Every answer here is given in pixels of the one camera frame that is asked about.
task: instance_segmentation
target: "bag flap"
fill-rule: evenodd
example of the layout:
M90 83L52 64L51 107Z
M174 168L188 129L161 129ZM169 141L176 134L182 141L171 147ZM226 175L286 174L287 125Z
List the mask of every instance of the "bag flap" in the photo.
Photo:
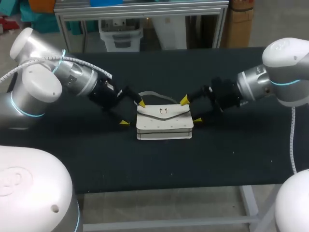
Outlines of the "bag flap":
M160 120L169 120L179 115L188 113L189 105L181 106L180 104L171 105L146 105L146 108L137 107L137 112L144 116L154 117Z

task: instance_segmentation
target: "white cable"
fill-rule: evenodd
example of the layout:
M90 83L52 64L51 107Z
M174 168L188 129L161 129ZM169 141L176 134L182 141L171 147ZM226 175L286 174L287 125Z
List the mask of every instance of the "white cable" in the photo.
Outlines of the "white cable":
M17 66L16 68L12 69L7 74L5 74L3 77L1 77L0 78L0 83L3 82L4 80L6 80L7 78L9 78L10 76L12 76L14 73L18 72L19 70L21 70L21 69L23 69L25 67L28 67L30 65L37 64L37 63L42 63L42 60L38 60L38 59L30 60L30 61L28 61L26 63L23 63L23 64Z
M292 107L292 122L291 122L291 133L290 133L290 159L293 173L296 174L296 167L294 162L294 153L293 153L293 141L294 141L294 129L295 129L295 107Z
M42 63L42 61L52 61L52 60L65 60L65 61L70 61L70 62L75 62L75 63L78 63L78 64L82 64L82 65L85 65L85 66L88 66L89 68L91 69L94 69L100 73L103 73L104 75L106 75L108 78L112 79L112 75L99 68L98 66L96 65L93 65L89 62L86 62L86 61L83 61L81 59L76 59L76 58L71 58L71 57L62 57L62 56L55 56L55 57L43 57L43 58L33 58L33 60L29 60L19 66L17 66L16 68L12 69L11 71L9 71L7 74L5 74L3 77L0 78L0 83L3 82L5 79L9 78L11 75L13 75L14 73L18 72L19 70L27 67L27 66L30 66L32 64L37 64L37 63Z

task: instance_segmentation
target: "bag strap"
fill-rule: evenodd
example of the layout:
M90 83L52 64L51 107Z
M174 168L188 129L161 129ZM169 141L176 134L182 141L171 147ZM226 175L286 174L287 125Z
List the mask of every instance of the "bag strap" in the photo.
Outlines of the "bag strap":
M159 94L159 93L156 93L154 91L144 91L144 92L141 92L139 93L139 95L142 97L142 96L148 96L148 95L151 95L151 96L156 96L158 98L162 98L162 99L165 99L165 100L168 100L174 104L179 104L179 102L176 102L173 98L171 97L168 97L168 96L165 96L165 95L162 95L162 94Z

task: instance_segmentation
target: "cardboard box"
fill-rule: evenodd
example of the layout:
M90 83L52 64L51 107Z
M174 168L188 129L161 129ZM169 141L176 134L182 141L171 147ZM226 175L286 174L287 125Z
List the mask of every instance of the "cardboard box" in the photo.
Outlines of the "cardboard box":
M220 47L248 47L253 19L253 10L236 12L228 9Z
M254 6L254 0L230 0L230 7L234 11L251 10Z

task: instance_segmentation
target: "table leg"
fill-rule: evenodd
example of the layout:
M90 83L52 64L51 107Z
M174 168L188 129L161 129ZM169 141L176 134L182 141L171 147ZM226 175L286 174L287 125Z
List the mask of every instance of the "table leg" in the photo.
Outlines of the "table leg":
M83 31L83 53L85 53L87 49L87 38L88 38L86 21L81 21L81 27Z
M71 44L66 22L63 20L62 16L59 15L58 17L59 18L57 19L57 21L61 24L61 27L59 27L60 33L62 34L64 42L66 43L67 52L71 52Z
M223 32L224 23L225 23L226 11L227 11L227 8L224 7L221 9L220 14L218 15L216 29L214 32L214 38L212 42L212 48L220 47L222 32Z
M251 185L240 186L240 193L243 199L245 210L248 216L257 215L259 210L256 204Z
M274 189L271 191L270 195L264 202L260 212L257 215L259 221L257 223L250 223L250 232L264 232L267 226L274 219L275 201L280 187L281 185L275 185Z

